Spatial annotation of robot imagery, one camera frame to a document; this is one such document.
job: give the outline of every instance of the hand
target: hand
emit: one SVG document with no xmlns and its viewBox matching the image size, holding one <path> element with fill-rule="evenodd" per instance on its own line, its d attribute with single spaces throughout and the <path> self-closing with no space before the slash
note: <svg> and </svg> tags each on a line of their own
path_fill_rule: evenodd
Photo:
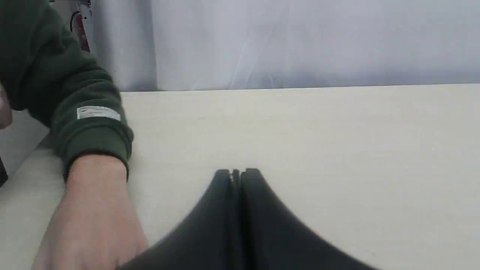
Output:
<svg viewBox="0 0 480 270">
<path fill-rule="evenodd" d="M 33 270 L 114 270 L 148 244 L 126 188 L 123 163 L 85 156 L 70 170 Z"/>
</svg>

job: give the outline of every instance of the clothing tag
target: clothing tag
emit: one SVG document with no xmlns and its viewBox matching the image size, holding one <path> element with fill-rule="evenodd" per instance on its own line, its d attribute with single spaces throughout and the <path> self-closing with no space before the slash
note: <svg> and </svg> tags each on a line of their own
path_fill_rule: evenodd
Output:
<svg viewBox="0 0 480 270">
<path fill-rule="evenodd" d="M 77 108 L 77 119 L 89 117 L 107 117 L 120 121 L 120 114 L 110 108 L 101 106 L 84 106 Z"/>
</svg>

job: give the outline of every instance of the person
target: person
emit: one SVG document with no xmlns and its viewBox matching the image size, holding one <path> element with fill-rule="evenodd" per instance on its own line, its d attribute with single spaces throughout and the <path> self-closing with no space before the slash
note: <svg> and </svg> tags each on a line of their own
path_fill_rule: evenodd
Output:
<svg viewBox="0 0 480 270">
<path fill-rule="evenodd" d="M 127 194 L 133 132 L 119 90 L 46 0 L 0 0 L 0 82 L 2 127 L 10 109 L 28 110 L 50 128 L 64 164 L 65 195 L 32 269 L 109 270 L 143 252 Z"/>
</svg>

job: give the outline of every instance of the red object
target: red object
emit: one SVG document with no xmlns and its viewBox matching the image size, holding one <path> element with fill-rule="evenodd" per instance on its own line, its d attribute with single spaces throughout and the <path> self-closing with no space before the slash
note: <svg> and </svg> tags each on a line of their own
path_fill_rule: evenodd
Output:
<svg viewBox="0 0 480 270">
<path fill-rule="evenodd" d="M 82 50 L 90 52 L 90 47 L 88 46 L 87 35 L 85 33 L 84 24 L 82 21 L 82 15 L 78 14 L 75 18 L 77 22 L 77 33 L 80 40 L 80 46 Z"/>
</svg>

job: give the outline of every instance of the dark green sweatshirt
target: dark green sweatshirt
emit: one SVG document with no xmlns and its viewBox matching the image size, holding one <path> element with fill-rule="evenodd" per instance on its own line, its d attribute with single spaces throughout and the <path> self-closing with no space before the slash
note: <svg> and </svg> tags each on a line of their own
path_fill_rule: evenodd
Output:
<svg viewBox="0 0 480 270">
<path fill-rule="evenodd" d="M 65 179 L 85 154 L 127 165 L 133 133 L 120 93 L 47 0 L 0 0 L 0 81 L 13 110 L 50 128 Z"/>
</svg>

